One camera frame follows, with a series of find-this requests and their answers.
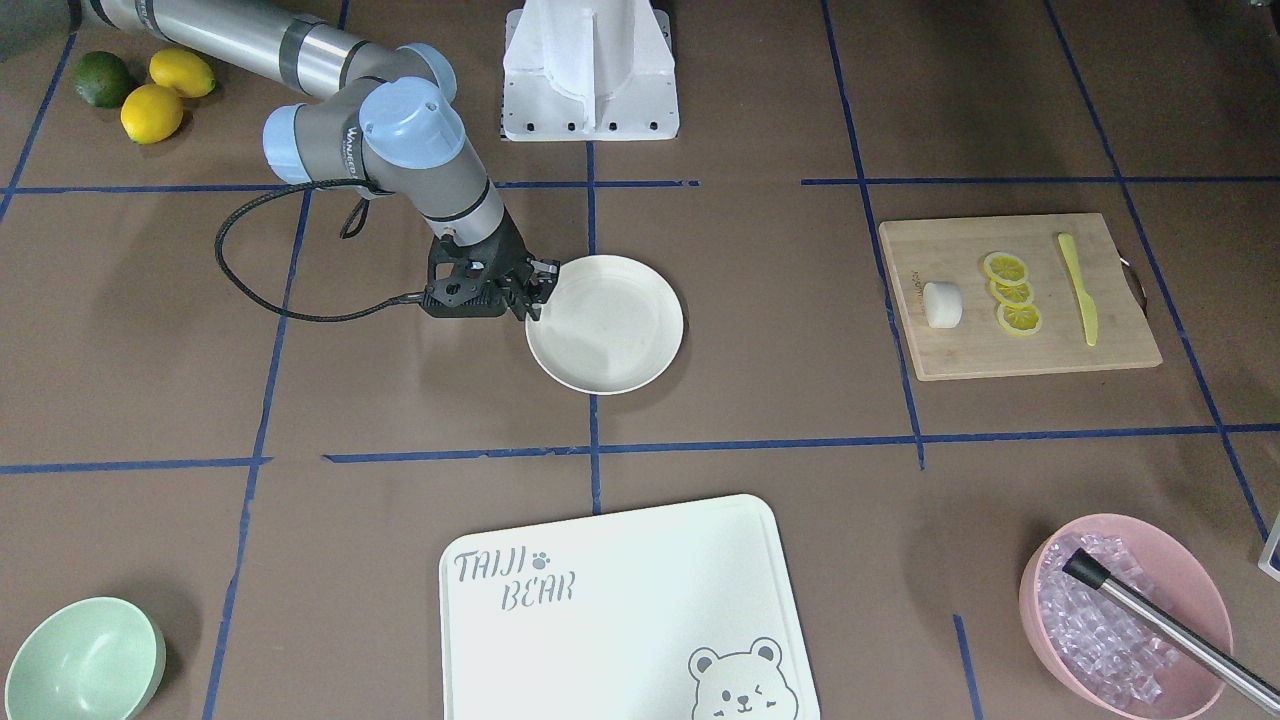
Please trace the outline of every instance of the knife blade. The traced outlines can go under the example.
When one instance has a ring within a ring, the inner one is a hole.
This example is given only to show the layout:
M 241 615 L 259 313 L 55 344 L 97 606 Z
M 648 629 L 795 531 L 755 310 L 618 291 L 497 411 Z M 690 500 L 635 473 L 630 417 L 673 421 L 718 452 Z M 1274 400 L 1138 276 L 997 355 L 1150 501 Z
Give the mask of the knife blade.
M 1062 259 L 1066 260 L 1066 273 L 1071 275 L 1071 286 L 1075 288 L 1075 300 L 1080 304 L 1080 323 L 1084 324 L 1084 342 L 1089 347 L 1098 343 L 1098 306 L 1084 290 L 1084 277 L 1080 273 L 1080 256 L 1075 251 L 1075 238 L 1070 233 L 1057 233 L 1057 246 L 1062 250 Z

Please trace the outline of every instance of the mint green bowl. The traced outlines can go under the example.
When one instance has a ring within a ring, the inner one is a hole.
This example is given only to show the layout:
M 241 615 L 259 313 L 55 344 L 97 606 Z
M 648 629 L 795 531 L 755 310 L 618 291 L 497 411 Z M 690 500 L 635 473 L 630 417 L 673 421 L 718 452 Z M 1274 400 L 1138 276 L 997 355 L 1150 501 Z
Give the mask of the mint green bowl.
M 131 720 L 164 674 L 164 637 L 115 597 L 52 614 L 22 643 L 4 684 L 9 720 Z

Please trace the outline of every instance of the bear ear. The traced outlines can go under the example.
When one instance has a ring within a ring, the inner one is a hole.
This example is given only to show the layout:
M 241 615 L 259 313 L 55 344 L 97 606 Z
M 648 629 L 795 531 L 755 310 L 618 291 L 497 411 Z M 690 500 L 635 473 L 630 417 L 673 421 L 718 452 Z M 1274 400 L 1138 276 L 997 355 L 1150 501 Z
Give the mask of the bear ear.
M 773 638 L 759 638 L 751 643 L 751 655 L 758 655 L 774 665 L 782 665 L 782 647 Z
M 700 647 L 689 656 L 689 674 L 694 676 L 695 680 L 701 679 L 703 673 L 712 666 L 719 656 L 716 651 L 709 647 Z

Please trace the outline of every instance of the pink bowl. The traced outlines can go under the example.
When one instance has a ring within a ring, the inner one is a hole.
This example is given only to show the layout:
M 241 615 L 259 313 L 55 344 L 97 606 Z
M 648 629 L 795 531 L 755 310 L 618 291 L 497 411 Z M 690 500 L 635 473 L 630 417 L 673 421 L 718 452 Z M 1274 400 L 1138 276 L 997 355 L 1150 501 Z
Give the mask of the pink bowl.
M 1126 712 L 1107 705 L 1089 692 L 1057 656 L 1038 610 L 1041 560 L 1055 539 L 1068 533 L 1088 532 L 1123 538 L 1147 575 L 1172 602 L 1171 614 L 1219 650 L 1229 655 L 1233 651 L 1231 621 L 1226 616 L 1222 596 L 1196 557 L 1158 528 L 1134 518 L 1103 514 L 1088 515 L 1064 525 L 1053 533 L 1053 537 L 1044 541 L 1023 571 L 1019 591 L 1023 630 L 1041 662 L 1075 694 L 1124 717 L 1189 720 L 1212 707 L 1226 684 L 1192 657 L 1184 656 L 1172 667 L 1156 675 L 1165 692 L 1153 705 L 1133 702 L 1129 705 L 1132 712 Z

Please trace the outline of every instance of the ice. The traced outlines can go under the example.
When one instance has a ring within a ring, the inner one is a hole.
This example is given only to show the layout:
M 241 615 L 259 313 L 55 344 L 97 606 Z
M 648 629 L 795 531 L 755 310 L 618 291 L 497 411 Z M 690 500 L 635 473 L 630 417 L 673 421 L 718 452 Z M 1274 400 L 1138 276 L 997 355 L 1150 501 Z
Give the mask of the ice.
M 1153 703 L 1162 692 L 1156 674 L 1169 670 L 1181 653 L 1123 607 L 1062 573 L 1080 547 L 1116 579 L 1172 610 L 1123 538 L 1066 534 L 1050 544 L 1041 561 L 1039 615 L 1050 642 L 1071 674 L 1107 705 L 1125 710 L 1134 701 Z

